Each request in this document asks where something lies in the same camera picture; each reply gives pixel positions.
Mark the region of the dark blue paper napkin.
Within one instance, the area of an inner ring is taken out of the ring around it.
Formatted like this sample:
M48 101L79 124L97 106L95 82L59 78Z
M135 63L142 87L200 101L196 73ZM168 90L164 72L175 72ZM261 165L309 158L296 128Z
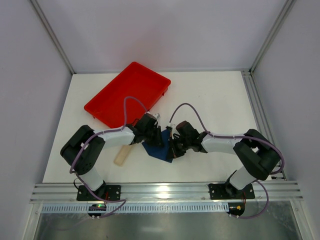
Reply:
M173 158L167 158L167 154L169 152L169 137L170 137L170 131L168 129L163 130L161 132L161 137L163 140L163 146L151 146L147 144L145 141L142 143L142 146L144 147L146 153L158 160L165 161L167 163L172 163Z

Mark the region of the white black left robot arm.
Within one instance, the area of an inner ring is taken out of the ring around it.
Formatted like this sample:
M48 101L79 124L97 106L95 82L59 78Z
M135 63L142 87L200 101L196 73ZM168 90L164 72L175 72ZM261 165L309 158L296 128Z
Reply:
M139 143L163 146L159 118L158 113L147 112L136 123L103 131L94 131L88 125L83 125L62 147L60 155L70 165L70 173L77 174L91 191L96 191L104 184L95 168L103 148Z

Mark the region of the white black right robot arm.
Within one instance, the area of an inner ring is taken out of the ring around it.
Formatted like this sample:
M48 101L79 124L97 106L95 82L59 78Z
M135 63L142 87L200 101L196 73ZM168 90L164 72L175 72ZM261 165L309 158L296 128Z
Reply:
M238 197L254 181L266 180L278 162L283 160L281 152L255 129L249 129L240 135L216 135L208 131L198 132L188 121L176 126L177 133L172 133L171 127L167 129L168 159L180 158L188 150L238 157L242 167L224 183L224 191L230 198Z

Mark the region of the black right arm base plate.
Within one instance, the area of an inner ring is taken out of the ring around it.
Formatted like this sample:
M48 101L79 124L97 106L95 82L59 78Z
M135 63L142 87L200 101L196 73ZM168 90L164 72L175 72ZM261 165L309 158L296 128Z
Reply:
M251 183L241 190L236 189L229 183L209 183L208 190L211 200L255 199L255 193Z

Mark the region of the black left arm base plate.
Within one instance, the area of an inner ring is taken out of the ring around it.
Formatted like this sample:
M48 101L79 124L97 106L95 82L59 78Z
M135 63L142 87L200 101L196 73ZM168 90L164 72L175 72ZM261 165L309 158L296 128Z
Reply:
M96 191L93 191L93 193L103 200L117 201L121 199L121 188L121 185L105 184ZM80 202L87 202L97 201L98 199L95 198L84 185L80 185L78 187L76 200Z

